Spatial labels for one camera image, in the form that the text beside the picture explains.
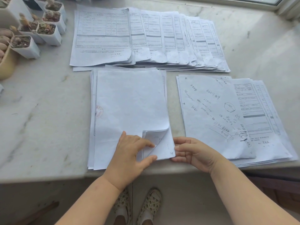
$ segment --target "sandal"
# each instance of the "sandal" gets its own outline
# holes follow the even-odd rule
[[[137,217],[136,225],[142,225],[142,223],[145,220],[153,221],[153,218],[160,207],[161,200],[162,200],[162,196],[159,189],[156,188],[150,189],[144,201],[144,204],[141,208],[140,214]]]
[[[113,206],[113,210],[116,217],[122,215],[125,217],[126,224],[131,223],[132,214],[129,204],[129,193],[127,187],[119,195],[118,199],[116,200]]]

